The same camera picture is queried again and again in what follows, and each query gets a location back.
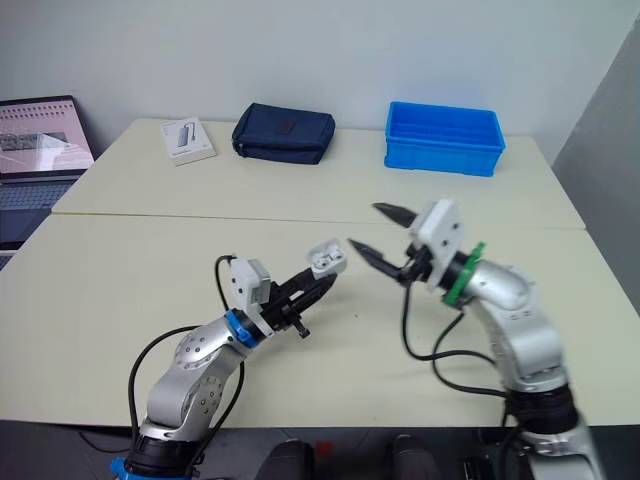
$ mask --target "silver robotic arm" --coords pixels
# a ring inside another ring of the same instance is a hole
[[[421,281],[428,290],[441,288],[446,304],[466,306],[480,319],[534,478],[604,480],[589,429],[573,403],[560,338],[538,306],[535,283],[514,267],[481,259],[483,244],[470,255],[460,252],[463,224],[452,201],[431,203],[420,214],[374,206],[409,229],[409,262],[399,268],[373,248],[351,243],[371,266],[402,285]]]
[[[189,479],[211,439],[209,424],[227,379],[275,332],[309,330],[301,314],[331,288],[346,268],[336,240],[307,255],[310,268],[282,285],[257,260],[230,259],[232,291],[240,308],[190,331],[178,344],[167,372],[153,386],[147,416],[126,460],[111,469],[120,480]]]

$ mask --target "navy blue pouch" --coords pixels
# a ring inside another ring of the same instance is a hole
[[[252,103],[233,130],[233,149],[243,157],[315,165],[335,127],[328,113]]]

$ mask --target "product box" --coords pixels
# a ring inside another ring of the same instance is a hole
[[[160,129],[167,153],[176,166],[216,155],[198,117],[166,122]]]

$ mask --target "gray wall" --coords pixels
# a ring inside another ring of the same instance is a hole
[[[103,150],[139,116],[251,101],[381,128],[391,100],[486,107],[553,161],[638,0],[0,0],[0,99],[73,94]]]
[[[640,312],[639,120],[640,22],[636,20],[554,169]]]

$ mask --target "laptop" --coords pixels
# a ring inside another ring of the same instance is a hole
[[[72,96],[0,101],[0,257],[29,238],[93,162]]]

